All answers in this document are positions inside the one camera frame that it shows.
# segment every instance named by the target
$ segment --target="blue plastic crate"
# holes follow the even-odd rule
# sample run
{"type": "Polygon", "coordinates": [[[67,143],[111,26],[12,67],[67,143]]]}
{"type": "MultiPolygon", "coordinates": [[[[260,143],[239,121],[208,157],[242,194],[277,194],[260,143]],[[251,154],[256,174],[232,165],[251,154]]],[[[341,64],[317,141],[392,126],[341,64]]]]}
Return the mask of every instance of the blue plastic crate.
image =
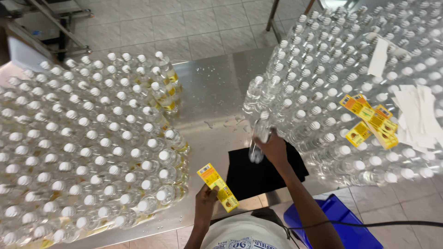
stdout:
{"type": "MultiPolygon", "coordinates": [[[[325,201],[315,200],[322,208],[328,219],[332,221],[341,221],[354,224],[362,224],[362,222],[349,210],[340,199],[334,194],[330,195],[325,201]]],[[[300,216],[292,204],[283,215],[284,221],[289,227],[303,226],[300,216]]],[[[365,227],[355,227],[346,225],[333,225],[337,231],[343,245],[347,249],[382,249],[380,242],[365,227]]],[[[293,230],[303,243],[312,249],[311,244],[304,230],[293,230]]]]}

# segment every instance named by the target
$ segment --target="left hand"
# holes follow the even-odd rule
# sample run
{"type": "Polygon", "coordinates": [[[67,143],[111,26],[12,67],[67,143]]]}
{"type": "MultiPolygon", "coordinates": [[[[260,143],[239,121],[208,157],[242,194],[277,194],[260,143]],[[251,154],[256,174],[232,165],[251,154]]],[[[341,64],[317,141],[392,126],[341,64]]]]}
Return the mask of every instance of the left hand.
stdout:
{"type": "Polygon", "coordinates": [[[195,196],[195,218],[194,227],[208,230],[209,223],[214,211],[214,203],[217,201],[219,187],[215,186],[211,190],[208,185],[203,185],[202,189],[195,196]]]}

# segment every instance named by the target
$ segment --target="white shirt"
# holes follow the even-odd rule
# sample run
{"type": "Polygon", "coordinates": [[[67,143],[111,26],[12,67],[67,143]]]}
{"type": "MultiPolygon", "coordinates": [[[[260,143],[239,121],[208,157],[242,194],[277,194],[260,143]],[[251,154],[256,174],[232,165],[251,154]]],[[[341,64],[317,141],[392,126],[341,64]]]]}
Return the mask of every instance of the white shirt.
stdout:
{"type": "Polygon", "coordinates": [[[293,248],[283,227],[254,216],[239,214],[213,224],[201,249],[293,248]]]}

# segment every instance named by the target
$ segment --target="barcode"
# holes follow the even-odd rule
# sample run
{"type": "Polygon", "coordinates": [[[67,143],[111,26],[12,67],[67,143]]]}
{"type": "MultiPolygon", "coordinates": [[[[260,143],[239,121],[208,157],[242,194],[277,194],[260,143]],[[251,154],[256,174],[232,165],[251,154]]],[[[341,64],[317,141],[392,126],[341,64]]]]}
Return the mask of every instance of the barcode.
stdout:
{"type": "Polygon", "coordinates": [[[348,100],[350,100],[350,98],[349,98],[349,97],[346,97],[345,100],[343,100],[342,104],[343,104],[343,105],[346,105],[346,103],[348,102],[348,100]]]}
{"type": "Polygon", "coordinates": [[[389,117],[389,113],[387,111],[385,111],[383,108],[379,108],[379,110],[386,116],[389,117]]]}
{"type": "Polygon", "coordinates": [[[206,165],[206,167],[200,170],[200,174],[205,173],[205,171],[207,171],[209,168],[210,168],[209,165],[206,165]]]}

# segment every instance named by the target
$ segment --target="metal table surface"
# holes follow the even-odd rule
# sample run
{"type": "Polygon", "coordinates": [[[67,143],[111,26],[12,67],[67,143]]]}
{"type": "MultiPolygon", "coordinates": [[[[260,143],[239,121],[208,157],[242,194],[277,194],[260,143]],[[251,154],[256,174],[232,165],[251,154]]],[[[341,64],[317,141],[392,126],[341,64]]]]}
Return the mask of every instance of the metal table surface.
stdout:
{"type": "MultiPolygon", "coordinates": [[[[251,127],[244,119],[241,105],[249,81],[264,72],[272,49],[255,49],[175,64],[183,94],[179,115],[169,120],[188,140],[192,150],[188,157],[190,181],[187,196],[175,206],[156,214],[152,220],[129,230],[107,230],[70,244],[54,245],[51,249],[94,249],[193,225],[195,195],[204,184],[196,172],[211,163],[226,180],[228,152],[249,146],[251,127]]],[[[245,180],[254,183],[253,179],[245,177],[245,180]]],[[[311,176],[303,184],[312,195],[338,187],[320,183],[311,176]]],[[[281,188],[242,200],[230,213],[217,202],[213,219],[289,201],[287,188],[281,188]]]]}

